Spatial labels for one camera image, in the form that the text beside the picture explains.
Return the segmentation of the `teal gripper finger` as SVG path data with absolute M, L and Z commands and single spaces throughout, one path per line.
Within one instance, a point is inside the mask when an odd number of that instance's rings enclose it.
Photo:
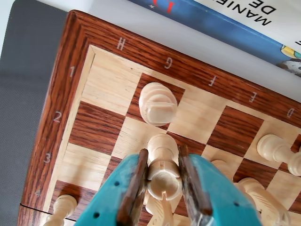
M 146 194 L 148 150 L 124 158 L 110 174 L 76 226 L 137 226 Z
M 260 226 L 253 204 L 211 162 L 180 145 L 182 192 L 192 226 Z

